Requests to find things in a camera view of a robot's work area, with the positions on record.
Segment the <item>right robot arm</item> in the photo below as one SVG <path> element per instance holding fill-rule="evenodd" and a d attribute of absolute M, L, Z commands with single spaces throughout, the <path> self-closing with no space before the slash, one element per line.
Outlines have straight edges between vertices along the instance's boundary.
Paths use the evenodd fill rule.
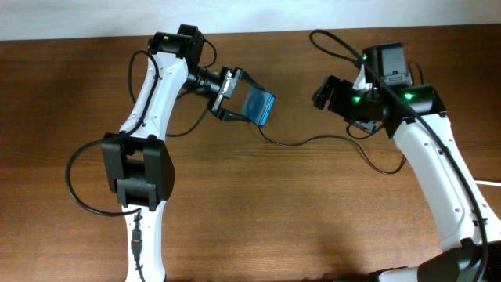
<path fill-rule="evenodd" d="M 314 92 L 327 108 L 368 133 L 380 124 L 409 162 L 434 217 L 441 254 L 415 267 L 379 270 L 370 281 L 498 281 L 500 220 L 487 204 L 431 85 L 414 85 L 402 44 L 356 54 L 355 82 L 330 75 Z"/>

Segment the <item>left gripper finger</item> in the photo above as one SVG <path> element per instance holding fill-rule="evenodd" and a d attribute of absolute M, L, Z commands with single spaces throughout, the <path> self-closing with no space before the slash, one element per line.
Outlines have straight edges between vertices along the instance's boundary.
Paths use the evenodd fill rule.
<path fill-rule="evenodd" d="M 249 84 L 251 87 L 254 87 L 256 89 L 260 89 L 260 90 L 265 90 L 265 87 L 263 87 L 262 85 L 260 85 L 259 83 L 257 83 L 251 76 L 250 74 L 244 70 L 243 68 L 240 68 L 240 67 L 237 67 L 236 68 L 236 72 L 237 72 L 237 75 L 236 77 L 241 80 L 241 81 L 244 81 L 246 82 L 247 84 Z"/>
<path fill-rule="evenodd" d="M 251 120 L 242 114 L 238 114 L 232 112 L 231 110 L 227 110 L 225 108 L 219 108 L 217 111 L 217 118 L 220 121 L 243 121 L 243 122 L 251 122 Z"/>

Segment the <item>blue screen Galaxy smartphone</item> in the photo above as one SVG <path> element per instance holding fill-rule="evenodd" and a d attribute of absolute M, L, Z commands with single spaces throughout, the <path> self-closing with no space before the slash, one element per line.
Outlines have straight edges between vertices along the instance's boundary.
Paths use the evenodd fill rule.
<path fill-rule="evenodd" d="M 241 114 L 249 121 L 262 128 L 275 102 L 275 95 L 263 89 L 251 87 L 241 109 Z"/>

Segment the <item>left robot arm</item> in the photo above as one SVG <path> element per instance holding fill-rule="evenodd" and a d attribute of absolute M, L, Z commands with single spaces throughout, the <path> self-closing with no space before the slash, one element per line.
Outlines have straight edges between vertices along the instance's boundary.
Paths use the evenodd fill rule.
<path fill-rule="evenodd" d="M 213 72 L 200 65 L 206 39 L 196 26 L 157 32 L 146 49 L 148 69 L 132 112 L 119 133 L 101 145 L 110 190 L 117 195 L 128 231 L 128 281 L 164 281 L 162 217 L 175 183 L 166 148 L 168 123 L 182 89 L 207 98 L 221 121 L 263 127 L 275 97 L 244 69 Z"/>

